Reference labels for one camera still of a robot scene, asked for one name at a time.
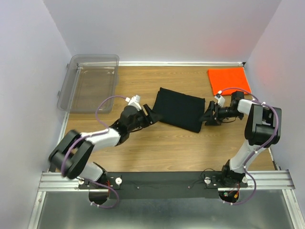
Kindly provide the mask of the black t-shirt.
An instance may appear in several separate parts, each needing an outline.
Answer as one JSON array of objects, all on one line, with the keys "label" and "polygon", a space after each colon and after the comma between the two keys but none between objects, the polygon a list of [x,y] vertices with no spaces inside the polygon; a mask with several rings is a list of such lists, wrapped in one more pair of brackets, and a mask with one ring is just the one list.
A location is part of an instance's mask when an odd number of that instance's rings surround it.
[{"label": "black t-shirt", "polygon": [[204,114],[205,99],[165,88],[160,88],[152,109],[162,116],[163,123],[194,133],[202,128],[200,118]]}]

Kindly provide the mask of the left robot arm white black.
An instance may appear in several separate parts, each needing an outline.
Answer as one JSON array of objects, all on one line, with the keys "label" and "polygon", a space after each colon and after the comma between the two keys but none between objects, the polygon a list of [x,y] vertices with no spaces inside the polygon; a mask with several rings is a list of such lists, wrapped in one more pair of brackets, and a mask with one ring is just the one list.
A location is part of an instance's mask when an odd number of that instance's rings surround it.
[{"label": "left robot arm white black", "polygon": [[147,104],[137,108],[128,105],[108,128],[91,133],[79,133],[70,130],[49,155],[49,162],[60,170],[63,177],[89,180],[94,188],[105,185],[105,170],[96,163],[89,163],[92,152],[107,147],[119,146],[130,133],[147,128],[162,119]]}]

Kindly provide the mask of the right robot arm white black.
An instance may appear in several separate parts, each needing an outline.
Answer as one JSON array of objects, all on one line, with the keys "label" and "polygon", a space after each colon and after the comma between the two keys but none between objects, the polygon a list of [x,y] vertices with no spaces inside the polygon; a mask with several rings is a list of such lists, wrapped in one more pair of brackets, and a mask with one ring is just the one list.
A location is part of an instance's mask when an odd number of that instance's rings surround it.
[{"label": "right robot arm white black", "polygon": [[265,149],[279,142],[281,136],[282,109],[268,106],[257,99],[247,100],[243,91],[231,94],[230,105],[224,107],[222,91],[211,101],[200,121],[206,126],[218,126],[228,118],[243,119],[247,115],[244,130],[245,141],[237,154],[222,167],[216,180],[223,186],[246,183],[245,171],[254,159]]}]

